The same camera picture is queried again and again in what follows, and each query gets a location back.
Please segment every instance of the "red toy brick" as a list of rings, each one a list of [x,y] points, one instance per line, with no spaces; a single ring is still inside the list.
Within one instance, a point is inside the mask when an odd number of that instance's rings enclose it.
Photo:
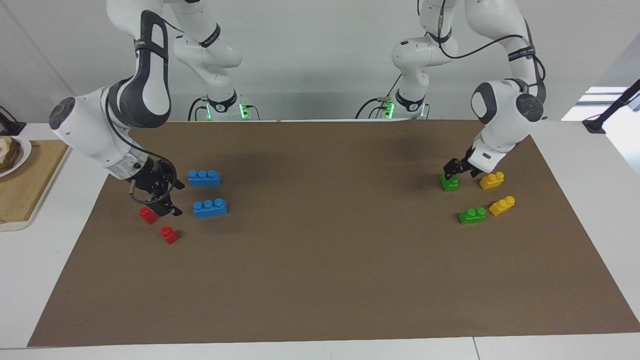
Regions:
[[[146,206],[140,209],[140,217],[149,225],[152,225],[158,219],[158,215]]]
[[[175,231],[173,231],[173,229],[170,226],[163,227],[161,232],[162,232],[162,237],[166,240],[166,242],[169,245],[175,243],[179,239],[178,234],[176,234]]]

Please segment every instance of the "green toy brick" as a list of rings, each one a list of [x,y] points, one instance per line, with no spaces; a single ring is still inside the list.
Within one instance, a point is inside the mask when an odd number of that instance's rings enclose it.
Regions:
[[[486,210],[484,208],[469,209],[460,214],[459,217],[462,225],[477,224],[485,220]]]
[[[454,192],[458,189],[458,178],[455,176],[447,180],[444,177],[444,173],[442,173],[442,175],[440,175],[440,182],[442,183],[442,188],[446,192]]]

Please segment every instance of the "white plate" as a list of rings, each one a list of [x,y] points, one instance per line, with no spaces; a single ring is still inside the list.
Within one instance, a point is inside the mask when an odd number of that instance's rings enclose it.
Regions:
[[[12,138],[20,143],[20,154],[18,155],[18,161],[15,162],[13,168],[10,168],[5,172],[0,172],[0,177],[7,176],[14,172],[15,169],[19,168],[22,164],[24,164],[25,161],[27,161],[27,158],[31,154],[31,143],[29,142],[29,140],[21,136],[12,136]]]

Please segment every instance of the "white table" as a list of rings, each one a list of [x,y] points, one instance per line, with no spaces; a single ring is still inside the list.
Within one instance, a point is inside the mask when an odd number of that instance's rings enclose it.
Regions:
[[[22,135],[55,138],[47,124],[30,124]],[[606,136],[591,135],[580,123],[542,122],[533,138],[638,316],[640,177]],[[0,359],[640,358],[640,334],[26,349],[105,178],[72,151],[33,224],[0,233]]]

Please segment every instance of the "yellow toy brick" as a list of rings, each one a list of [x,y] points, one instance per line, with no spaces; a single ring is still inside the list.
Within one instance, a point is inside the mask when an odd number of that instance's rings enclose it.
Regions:
[[[491,211],[491,213],[496,217],[509,211],[515,204],[516,199],[513,196],[507,196],[504,199],[491,205],[489,211]]]
[[[489,190],[497,188],[504,182],[504,174],[502,172],[496,172],[495,174],[489,174],[480,180],[480,186],[483,190]]]

